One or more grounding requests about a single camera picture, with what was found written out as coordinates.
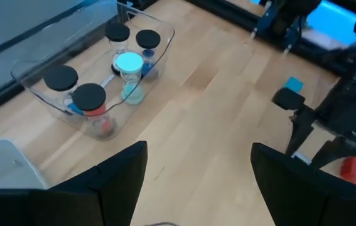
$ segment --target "wooden floor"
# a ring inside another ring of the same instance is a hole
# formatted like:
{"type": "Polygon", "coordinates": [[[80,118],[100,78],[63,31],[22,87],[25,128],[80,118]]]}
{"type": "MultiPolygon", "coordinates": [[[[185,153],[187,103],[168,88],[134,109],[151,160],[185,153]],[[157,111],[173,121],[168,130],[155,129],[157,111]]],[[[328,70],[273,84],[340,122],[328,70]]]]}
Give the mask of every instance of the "wooden floor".
{"type": "MultiPolygon", "coordinates": [[[[290,112],[270,102],[289,77],[316,107],[335,78],[181,0],[160,0],[147,13],[176,29],[167,69],[118,136],[98,142],[55,121],[23,93],[0,107],[0,137],[13,139],[55,185],[147,140],[149,159],[132,225],[274,225],[249,161],[253,142],[283,151],[290,112]]],[[[102,40],[69,65],[84,71],[108,48],[102,40]]],[[[316,129],[308,156],[331,136],[316,129]]],[[[326,168],[335,174],[338,163],[326,168]]]]}

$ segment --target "black jar lid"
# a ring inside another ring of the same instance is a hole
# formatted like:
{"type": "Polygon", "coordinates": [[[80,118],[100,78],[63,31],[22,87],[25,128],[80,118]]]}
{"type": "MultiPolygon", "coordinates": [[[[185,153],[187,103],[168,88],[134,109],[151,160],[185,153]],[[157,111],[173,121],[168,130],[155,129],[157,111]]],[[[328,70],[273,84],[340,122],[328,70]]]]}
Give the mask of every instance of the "black jar lid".
{"type": "Polygon", "coordinates": [[[130,36],[130,29],[121,23],[108,23],[105,27],[105,36],[110,41],[126,41],[130,36]]]}
{"type": "Polygon", "coordinates": [[[76,70],[66,65],[52,67],[44,74],[46,86],[59,92],[70,90],[77,84],[77,80],[76,70]]]}
{"type": "Polygon", "coordinates": [[[99,109],[104,105],[106,97],[104,88],[95,83],[83,84],[72,94],[76,107],[87,112],[99,109]]]}
{"type": "Polygon", "coordinates": [[[136,42],[141,48],[153,49],[157,48],[161,42],[161,37],[153,30],[141,30],[136,35],[136,42]]]}

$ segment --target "jar with red contents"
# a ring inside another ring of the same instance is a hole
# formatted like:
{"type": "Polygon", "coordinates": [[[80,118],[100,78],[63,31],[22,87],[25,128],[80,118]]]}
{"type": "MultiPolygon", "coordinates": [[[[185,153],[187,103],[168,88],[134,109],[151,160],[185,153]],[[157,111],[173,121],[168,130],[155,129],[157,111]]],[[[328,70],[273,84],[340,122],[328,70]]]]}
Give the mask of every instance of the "jar with red contents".
{"type": "Polygon", "coordinates": [[[108,138],[116,131],[116,122],[107,113],[106,92],[95,83],[83,84],[74,91],[73,103],[89,120],[89,130],[98,138],[108,138]]]}

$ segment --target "clear plastic bin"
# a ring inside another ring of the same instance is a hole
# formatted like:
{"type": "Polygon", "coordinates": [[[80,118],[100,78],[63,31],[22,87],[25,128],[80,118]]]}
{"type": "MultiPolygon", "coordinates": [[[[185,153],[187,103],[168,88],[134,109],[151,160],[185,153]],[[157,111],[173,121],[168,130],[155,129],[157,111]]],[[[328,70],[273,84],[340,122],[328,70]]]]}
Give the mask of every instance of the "clear plastic bin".
{"type": "Polygon", "coordinates": [[[155,51],[154,67],[146,72],[156,74],[156,80],[141,79],[138,85],[143,90],[144,96],[153,89],[165,71],[170,43],[175,31],[171,25],[160,21],[144,12],[138,11],[130,6],[117,3],[115,0],[99,1],[87,5],[83,9],[47,26],[30,38],[31,50],[24,59],[16,60],[12,70],[12,77],[26,90],[30,91],[54,117],[60,119],[78,130],[96,139],[109,139],[114,137],[130,118],[132,113],[140,104],[128,104],[122,98],[124,81],[120,76],[114,75],[111,69],[114,50],[107,45],[109,50],[89,66],[84,72],[78,71],[78,84],[96,83],[105,89],[106,112],[103,115],[111,118],[113,128],[112,134],[101,134],[92,129],[90,123],[94,116],[84,116],[82,112],[63,104],[63,94],[49,89],[44,81],[43,75],[49,68],[55,65],[68,65],[78,55],[78,60],[83,60],[87,55],[92,56],[92,51],[87,53],[84,49],[93,44],[94,34],[104,37],[104,28],[107,23],[124,23],[131,30],[128,39],[128,51],[141,54],[143,49],[136,43],[136,34],[141,30],[154,30],[161,36],[161,43],[155,51]]]}

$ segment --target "wooden table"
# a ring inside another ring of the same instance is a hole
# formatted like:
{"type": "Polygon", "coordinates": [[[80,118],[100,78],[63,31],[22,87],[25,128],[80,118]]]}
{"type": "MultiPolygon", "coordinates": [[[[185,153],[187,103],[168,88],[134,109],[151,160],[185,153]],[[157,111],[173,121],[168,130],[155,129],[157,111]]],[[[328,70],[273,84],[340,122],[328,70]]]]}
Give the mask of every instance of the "wooden table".
{"type": "MultiPolygon", "coordinates": [[[[182,0],[160,0],[146,12],[174,26],[176,37],[164,77],[115,139],[98,142],[54,120],[27,92],[0,107],[0,137],[14,140],[50,185],[147,140],[132,225],[274,225],[252,172],[251,144],[285,149],[291,113],[270,99],[289,77],[305,84],[311,107],[335,77],[182,0]]],[[[83,72],[108,47],[104,39],[68,64],[83,72]]],[[[301,150],[312,157],[331,138],[316,129],[301,150]]],[[[335,174],[335,166],[325,169],[335,174]]]]}

